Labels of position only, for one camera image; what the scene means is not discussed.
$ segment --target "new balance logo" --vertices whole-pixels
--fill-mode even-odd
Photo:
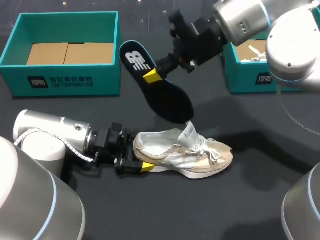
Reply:
[[[142,55],[137,52],[137,51],[133,51],[131,52],[127,52],[125,54],[126,59],[128,59],[128,61],[131,64],[134,64],[133,68],[134,70],[138,71],[138,70],[151,70],[151,68],[149,67],[148,64],[145,64],[146,60],[142,57]]]

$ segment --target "teal box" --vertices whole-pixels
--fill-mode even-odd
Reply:
[[[315,9],[314,17],[320,26],[320,10]],[[266,40],[267,32],[262,32],[252,39]],[[228,43],[221,54],[225,78],[230,93],[270,93],[277,91],[277,83],[269,74],[266,62],[240,62],[236,53],[236,47]],[[282,88],[284,92],[299,92],[294,88]]]
[[[112,63],[26,65],[35,43],[113,43]],[[119,95],[118,12],[23,13],[0,58],[15,97]]]

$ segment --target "shoe tongue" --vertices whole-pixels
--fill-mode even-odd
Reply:
[[[195,126],[192,124],[191,121],[187,123],[187,126],[183,133],[178,138],[178,143],[186,149],[193,149],[195,150],[197,146],[199,146],[200,138],[195,129]]]

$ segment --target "shoelace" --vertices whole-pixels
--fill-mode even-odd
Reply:
[[[252,52],[254,52],[255,54],[258,55],[258,59],[261,61],[262,59],[266,59],[267,58],[267,54],[264,53],[260,53],[258,49],[254,48],[253,46],[249,45],[249,48],[251,49]]]
[[[220,158],[220,153],[217,152],[217,150],[208,147],[208,142],[215,140],[213,140],[212,138],[206,139],[204,136],[201,136],[200,134],[199,138],[201,141],[201,145],[197,146],[195,150],[186,152],[186,154],[192,156],[203,156],[204,154],[206,154],[208,156],[210,165],[216,164],[218,162],[218,159]]]

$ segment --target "black table surface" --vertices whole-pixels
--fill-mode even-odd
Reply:
[[[122,40],[141,42],[155,59],[173,49],[168,13],[180,8],[188,21],[210,16],[214,0],[0,0],[0,53],[19,13],[119,11]],[[224,172],[189,180],[175,172],[117,176],[111,167],[72,166],[66,181],[86,211],[84,240],[285,240],[281,204],[287,191],[318,160],[320,138],[284,113],[275,93],[231,95],[219,58],[191,74],[178,69],[170,80],[193,102],[193,124],[206,138],[230,145]],[[315,93],[287,93],[283,100],[299,121],[320,131]],[[136,82],[122,68],[119,97],[14,99],[0,77],[0,136],[13,141],[15,119],[29,109],[91,123],[112,122],[142,132],[176,126],[148,107]]]

